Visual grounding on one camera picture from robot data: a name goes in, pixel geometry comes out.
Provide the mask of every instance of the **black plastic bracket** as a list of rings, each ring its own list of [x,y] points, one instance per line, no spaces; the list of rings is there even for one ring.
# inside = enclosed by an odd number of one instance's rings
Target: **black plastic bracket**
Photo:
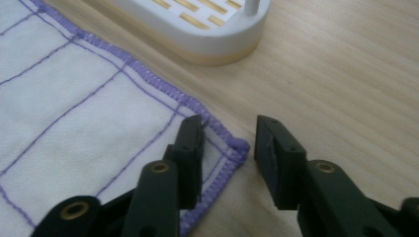
[[[168,145],[164,160],[179,169],[179,206],[193,209],[201,197],[206,123],[201,116],[185,118],[173,145]]]
[[[178,170],[175,163],[144,166],[126,213],[121,237],[179,235]]]
[[[255,160],[275,206],[298,210],[304,237],[419,236],[419,197],[400,211],[365,197],[338,165],[307,161],[276,119],[258,116]]]
[[[32,236],[88,237],[97,236],[96,228],[101,205],[95,197],[72,197],[56,205]]]

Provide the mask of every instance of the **wood grain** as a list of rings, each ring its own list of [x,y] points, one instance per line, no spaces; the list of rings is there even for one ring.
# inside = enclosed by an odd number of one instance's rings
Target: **wood grain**
[[[185,62],[80,0],[47,2],[251,144],[256,116],[270,116],[308,159],[339,164],[368,197],[397,208],[419,197],[419,1],[274,0],[258,48],[222,67]],[[190,236],[300,236],[295,212],[275,210],[252,152]]]

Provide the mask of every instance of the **purple stitched hem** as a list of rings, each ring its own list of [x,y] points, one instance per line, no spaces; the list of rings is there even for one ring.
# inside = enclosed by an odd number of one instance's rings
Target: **purple stitched hem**
[[[95,35],[78,28],[68,19],[63,17],[60,13],[58,13],[55,9],[51,6],[47,5],[43,2],[43,0],[31,0],[37,7],[42,9],[44,13],[47,13],[50,17],[55,19],[59,22],[64,28],[66,28],[72,34],[77,35],[81,39],[93,44],[94,46],[106,50],[113,54],[114,56],[121,59],[127,66],[130,66],[138,75],[143,78],[145,82],[149,85],[153,86],[157,90],[165,93],[166,95],[170,96],[181,105],[189,108],[196,114],[200,114],[203,116],[204,119],[209,119],[209,127],[219,136],[221,139],[230,145],[233,149],[235,149],[238,153],[245,153],[247,154],[249,150],[249,144],[242,140],[232,136],[232,134],[221,124],[221,122],[213,117],[207,108],[199,102],[197,99],[186,95],[182,91],[180,91],[175,86],[167,83],[161,77],[155,75],[151,70],[149,70],[144,64],[136,60],[132,57],[128,52],[124,51],[123,49],[109,44],[102,39],[96,37]],[[245,159],[239,159],[237,162],[244,162]]]
[[[136,73],[138,73],[138,75],[141,76],[146,83],[173,98],[182,106],[189,108],[194,113],[202,115],[203,119],[209,120],[209,127],[235,151],[235,153],[230,156],[226,156],[226,163],[223,165],[221,171],[218,173],[209,188],[203,193],[202,201],[197,204],[197,207],[194,210],[188,211],[182,217],[181,235],[185,236],[207,212],[209,206],[212,205],[219,196],[234,171],[246,160],[246,155],[250,149],[250,145],[243,139],[233,137],[233,135],[221,124],[221,122],[210,114],[201,102],[189,95],[186,95],[175,86],[155,75],[144,64],[133,58],[126,51],[103,41],[87,31],[79,29],[52,7],[45,4],[42,0],[31,1],[44,13],[47,13],[50,17],[66,28],[70,33],[75,34],[94,46],[108,51],[118,57],[126,64],[126,66],[130,66]]]

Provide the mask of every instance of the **screw hole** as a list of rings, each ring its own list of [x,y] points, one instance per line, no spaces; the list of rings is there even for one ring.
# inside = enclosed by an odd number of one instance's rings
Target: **screw hole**
[[[334,173],[336,171],[335,167],[333,165],[327,164],[327,163],[317,163],[315,165],[315,168],[323,173]]]
[[[89,203],[86,201],[77,201],[66,206],[59,216],[65,220],[76,219],[84,215],[89,210]]]
[[[169,168],[170,167],[168,165],[164,164],[164,163],[158,163],[158,164],[153,165],[151,167],[151,170],[154,173],[164,173],[164,172],[168,171]]]
[[[368,237],[382,237],[381,232],[370,226],[364,227],[364,235]]]

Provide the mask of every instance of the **light wood surface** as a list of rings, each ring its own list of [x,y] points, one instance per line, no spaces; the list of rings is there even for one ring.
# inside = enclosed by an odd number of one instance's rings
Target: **light wood surface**
[[[256,116],[273,117],[308,159],[337,163],[368,197],[396,208],[419,197],[419,1],[273,0],[257,49],[221,67],[183,61],[80,0],[47,2],[199,99],[252,145]],[[190,236],[301,236],[295,217],[273,206],[252,148]]]

